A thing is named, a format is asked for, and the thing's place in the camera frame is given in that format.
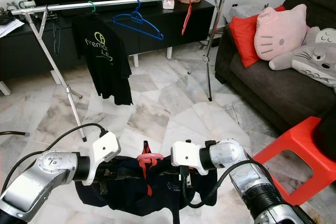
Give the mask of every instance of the metal pole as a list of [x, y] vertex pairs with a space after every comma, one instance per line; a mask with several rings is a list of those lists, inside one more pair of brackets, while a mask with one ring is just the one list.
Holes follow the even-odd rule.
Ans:
[[212, 33], [211, 33], [211, 36], [210, 36], [210, 39], [209, 39], [209, 44], [208, 44], [206, 58], [205, 58], [205, 62], [206, 62], [206, 81], [207, 81], [207, 87], [208, 87], [208, 99], [209, 99], [209, 101], [212, 101], [211, 84], [210, 84], [210, 72], [209, 72], [209, 61], [210, 61], [209, 54], [210, 54], [210, 50], [211, 50], [211, 44], [214, 41], [214, 37], [215, 37], [215, 34], [216, 34], [216, 29], [217, 29], [217, 25], [218, 25], [218, 22], [219, 22], [220, 14], [222, 13], [224, 1], [225, 0], [220, 0], [219, 1], [219, 6], [217, 8], [217, 14], [216, 14], [214, 26], [212, 28]]
[[[155, 1], [162, 1], [162, 0], [140, 0], [140, 2], [155, 2]], [[224, 0], [220, 0], [220, 4], [219, 7], [217, 6], [217, 1], [215, 0], [215, 4], [216, 4], [216, 9], [217, 9], [217, 15], [216, 15], [216, 19], [215, 19], [215, 23], [214, 23], [214, 28], [213, 28], [213, 32], [211, 35], [211, 38], [209, 40], [209, 46], [208, 46], [208, 51], [207, 51], [207, 55], [206, 55], [206, 64], [207, 64], [207, 85], [208, 85], [208, 89], [209, 89], [209, 100], [211, 101], [211, 87], [210, 87], [210, 80], [209, 80], [209, 53], [210, 53], [210, 46], [212, 44], [213, 38], [215, 36], [215, 30], [219, 21], [219, 17], [220, 14], [222, 12], [222, 8], [223, 8], [223, 2]], [[103, 1], [103, 2], [94, 2], [93, 4], [96, 6], [110, 6], [110, 5], [122, 5], [122, 4], [133, 4], [133, 3], [138, 3], [137, 0], [115, 0], [115, 1]], [[63, 76], [61, 75], [61, 73], [59, 72], [54, 60], [52, 59], [46, 45], [44, 44], [43, 40], [42, 40], [42, 35], [43, 35], [43, 31], [44, 31], [44, 26], [45, 26], [45, 22], [47, 19], [47, 13], [48, 11], [53, 11], [53, 10], [67, 10], [67, 9], [76, 9], [76, 8], [83, 8], [83, 7], [91, 7], [92, 4], [90, 3], [81, 3], [81, 4], [69, 4], [69, 5], [55, 5], [55, 6], [49, 6], [48, 8], [43, 6], [43, 7], [35, 7], [35, 8], [28, 8], [28, 9], [19, 9], [19, 10], [14, 10], [12, 11], [13, 15], [20, 15], [23, 14], [25, 15], [27, 21], [29, 22], [30, 27], [32, 28], [35, 37], [37, 38], [38, 43], [41, 45], [42, 50], [44, 51], [45, 55], [47, 56], [50, 64], [52, 65], [52, 68], [54, 69], [57, 77], [59, 78], [61, 84], [63, 85], [63, 87], [65, 88], [67, 94], [68, 94], [68, 98], [71, 104], [71, 108], [74, 112], [77, 124], [80, 125], [80, 121], [79, 121], [79, 117], [78, 117], [78, 113], [74, 104], [74, 101], [72, 99], [72, 95], [77, 95], [80, 97], [80, 94], [78, 94], [77, 92], [71, 91], [71, 88], [69, 85], [66, 84]], [[40, 31], [37, 31], [37, 28], [35, 26], [35, 24], [33, 23], [33, 21], [31, 20], [30, 14], [33, 13], [40, 13], [40, 12], [44, 12], [43, 15], [43, 19], [42, 19], [42, 24], [41, 24], [41, 28]], [[86, 137], [84, 135], [84, 131], [83, 129], [80, 129], [80, 133], [81, 136], [83, 138], [83, 140], [86, 140]]]
[[[155, 1], [162, 1], [162, 0], [140, 0], [140, 2], [155, 2]], [[113, 0], [113, 1], [103, 1], [103, 2], [94, 2], [93, 4], [95, 6], [109, 6], [109, 5], [123, 5], [123, 4], [136, 4], [138, 3], [137, 0]], [[54, 5], [54, 6], [48, 6], [48, 10], [67, 10], [67, 9], [76, 9], [76, 8], [83, 8], [83, 7], [92, 7], [92, 4], [90, 3], [81, 3], [81, 4], [69, 4], [69, 5]], [[19, 9], [19, 10], [13, 10], [13, 15], [19, 15], [25, 13], [41, 13], [45, 11], [45, 7], [34, 7], [34, 8], [28, 8], [28, 9]]]
[[[33, 30], [33, 33], [37, 39], [37, 42], [40, 44], [43, 52], [45, 53], [45, 55], [47, 56], [52, 68], [54, 69], [57, 77], [59, 78], [61, 84], [63, 85], [67, 95], [68, 95], [68, 98], [69, 98], [69, 102], [70, 102], [70, 105], [71, 105], [71, 108], [72, 108], [72, 111], [74, 112], [74, 115], [75, 115], [75, 119], [76, 119], [76, 122], [78, 124], [78, 126], [81, 125], [80, 123], [80, 120], [79, 120], [79, 116], [78, 116], [78, 113], [77, 113], [77, 110], [76, 110], [76, 107], [75, 107], [75, 104], [74, 104], [74, 100], [72, 99], [72, 95], [71, 95], [71, 89], [70, 89], [70, 86], [67, 85], [67, 83], [65, 82], [63, 76], [61, 75], [60, 71], [58, 70], [51, 54], [49, 53], [48, 51], [48, 48], [46, 47], [46, 45], [44, 44], [44, 41], [42, 40], [42, 34], [43, 34], [43, 30], [44, 30], [44, 24], [46, 22], [46, 19], [47, 19], [47, 9], [44, 7], [45, 9], [45, 12], [44, 12], [44, 15], [43, 15], [43, 19], [42, 19], [42, 25], [41, 25], [41, 28], [40, 28], [40, 31], [38, 32], [37, 31], [37, 28], [35, 26], [35, 24], [33, 23], [32, 19], [31, 19], [31, 16], [29, 13], [25, 13], [25, 17], [26, 17], [26, 20], [28, 21], [30, 27], [32, 28]], [[84, 134], [84, 131], [83, 129], [80, 129], [80, 134], [81, 134], [81, 137], [83, 138], [84, 141], [86, 141], [86, 136]]]

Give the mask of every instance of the papers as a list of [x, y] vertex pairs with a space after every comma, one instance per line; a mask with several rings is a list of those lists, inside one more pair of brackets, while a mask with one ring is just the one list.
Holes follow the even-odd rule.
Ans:
[[20, 20], [16, 19], [7, 25], [0, 26], [0, 38], [6, 36], [11, 31], [15, 30], [16, 28], [22, 26], [24, 23], [22, 23]]

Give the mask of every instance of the blue hanger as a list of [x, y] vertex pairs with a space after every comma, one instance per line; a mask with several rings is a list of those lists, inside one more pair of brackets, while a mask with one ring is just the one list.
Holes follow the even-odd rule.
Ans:
[[[142, 18], [141, 14], [138, 12], [138, 10], [141, 6], [141, 3], [140, 3], [140, 0], [137, 0], [137, 1], [139, 2], [139, 4], [138, 4], [137, 8], [135, 8], [135, 11], [133, 11], [131, 14], [119, 14], [117, 16], [114, 16], [112, 18], [113, 23], [115, 23], [117, 25], [120, 25], [120, 26], [130, 28], [130, 29], [138, 31], [140, 33], [146, 34], [146, 35], [148, 35], [150, 37], [153, 37], [155, 39], [163, 40], [163, 38], [164, 38], [163, 34], [152, 23], [150, 23], [149, 21]], [[145, 31], [140, 30], [140, 29], [125, 25], [123, 23], [120, 23], [119, 20], [118, 20], [119, 18], [127, 18], [127, 17], [130, 17], [131, 21], [133, 21], [135, 23], [138, 23], [140, 25], [143, 25], [144, 22], [147, 23], [148, 25], [150, 25], [151, 27], [153, 27], [157, 31], [157, 35], [149, 34]]]

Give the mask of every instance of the black cabinet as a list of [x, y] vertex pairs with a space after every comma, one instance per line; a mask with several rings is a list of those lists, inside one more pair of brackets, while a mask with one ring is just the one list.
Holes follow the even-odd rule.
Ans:
[[[193, 10], [184, 36], [181, 35], [188, 4], [175, 1], [173, 10], [162, 9], [161, 2], [155, 6], [140, 8], [143, 18], [154, 24], [164, 34], [164, 40], [149, 37], [137, 31], [118, 26], [112, 22], [115, 15], [130, 14], [134, 9], [119, 9], [101, 13], [101, 18], [122, 38], [129, 55], [177, 46], [189, 42], [204, 40], [209, 32], [214, 6], [205, 0], [193, 4]], [[72, 38], [71, 22], [73, 17], [59, 16], [61, 45], [59, 57], [54, 55], [53, 25], [46, 23], [43, 40], [59, 69], [68, 69], [85, 63], [78, 59]], [[143, 31], [155, 34], [148, 24], [138, 25], [129, 20], [125, 24], [136, 26]], [[24, 26], [0, 39], [0, 81], [52, 70], [50, 63], [40, 48], [30, 26]]]

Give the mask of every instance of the electrical cable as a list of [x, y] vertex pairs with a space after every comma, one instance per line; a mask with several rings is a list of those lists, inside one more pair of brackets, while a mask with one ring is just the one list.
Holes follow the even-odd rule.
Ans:
[[[245, 160], [245, 161], [241, 161], [237, 164], [234, 164], [233, 166], [229, 167], [224, 174], [219, 178], [219, 180], [217, 181], [217, 183], [215, 184], [215, 186], [212, 188], [212, 190], [210, 191], [210, 193], [199, 203], [197, 204], [192, 204], [187, 197], [186, 194], [186, 178], [182, 178], [182, 194], [183, 194], [183, 198], [184, 201], [187, 203], [188, 206], [190, 206], [191, 208], [200, 208], [201, 206], [205, 205], [207, 203], [207, 201], [215, 194], [215, 192], [218, 190], [218, 188], [221, 186], [223, 180], [225, 179], [225, 177], [227, 175], [229, 175], [230, 172], [232, 172], [234, 169], [236, 169], [237, 167], [241, 166], [241, 165], [245, 165], [245, 164], [255, 164], [258, 165], [259, 167], [264, 167], [262, 164], [258, 163], [257, 161], [254, 160]], [[267, 171], [267, 169], [263, 169], [263, 171], [266, 173], [267, 176], [271, 177], [269, 171]]]
[[6, 179], [5, 179], [5, 182], [4, 182], [4, 186], [2, 187], [2, 190], [1, 190], [1, 194], [6, 190], [7, 188], [7, 185], [8, 185], [8, 182], [10, 180], [10, 177], [13, 175], [14, 171], [16, 170], [16, 168], [26, 159], [32, 157], [32, 156], [35, 156], [35, 155], [38, 155], [38, 154], [42, 154], [43, 151], [39, 151], [39, 152], [33, 152], [33, 153], [30, 153], [26, 156], [24, 156], [23, 158], [21, 158], [15, 165], [14, 167], [10, 170], [10, 172], [8, 173]]
[[[101, 126], [100, 124], [98, 123], [87, 123], [87, 124], [82, 124], [81, 126], [77, 126], [69, 131], [67, 131], [66, 133], [64, 133], [63, 135], [61, 135], [60, 137], [58, 137], [52, 144], [49, 145], [48, 148], [46, 148], [44, 151], [39, 151], [39, 152], [33, 152], [33, 153], [30, 153], [28, 155], [26, 155], [25, 157], [23, 157], [22, 159], [20, 159], [15, 165], [14, 167], [10, 170], [10, 172], [8, 173], [6, 179], [5, 179], [5, 182], [4, 182], [4, 185], [2, 187], [2, 190], [1, 190], [1, 194], [6, 190], [7, 186], [8, 186], [8, 182], [10, 180], [10, 177], [13, 175], [14, 171], [16, 170], [16, 168], [26, 159], [34, 156], [34, 155], [38, 155], [38, 154], [42, 154], [43, 152], [46, 152], [46, 151], [49, 151], [51, 148], [53, 148], [55, 146], [55, 144], [57, 144], [63, 137], [65, 137], [66, 135], [69, 135], [70, 133], [78, 130], [78, 129], [81, 129], [81, 128], [84, 128], [84, 127], [88, 127], [88, 126], [97, 126], [100, 131], [101, 131], [101, 134], [100, 134], [100, 137], [102, 137], [102, 134], [105, 134], [107, 133], [108, 131], [104, 129], [103, 126]], [[29, 168], [31, 168], [33, 165], [34, 165], [35, 161], [32, 162], [26, 170], [28, 170]]]
[[[61, 45], [61, 26], [59, 24], [59, 20], [57, 19], [56, 21], [52, 22], [52, 33], [54, 35], [54, 53], [56, 57], [59, 57], [59, 49], [60, 49], [60, 45]], [[57, 39], [56, 39], [56, 35], [57, 35], [57, 28], [58, 28], [58, 48], [57, 47]]]
[[200, 40], [199, 43], [200, 43], [202, 46], [207, 47], [208, 44], [209, 44], [209, 41], [208, 41], [208, 40]]
[[[253, 160], [253, 158], [252, 158], [248, 153], [246, 153], [246, 155], [247, 155], [247, 157], [248, 157], [250, 160]], [[271, 182], [271, 184], [274, 186], [275, 191], [278, 193], [278, 195], [280, 196], [280, 198], [281, 198], [283, 201], [285, 201], [285, 200], [283, 199], [283, 197], [282, 197], [280, 191], [279, 191], [278, 188], [275, 186], [274, 181], [273, 181], [273, 178], [272, 178], [271, 174], [269, 173], [268, 169], [267, 169], [264, 165], [262, 165], [262, 164], [260, 164], [260, 163], [258, 164], [258, 166], [259, 166], [259, 168], [265, 173], [266, 178], [267, 178], [267, 179]]]
[[2, 131], [0, 132], [1, 135], [21, 135], [21, 136], [29, 136], [28, 132], [21, 132], [21, 131]]

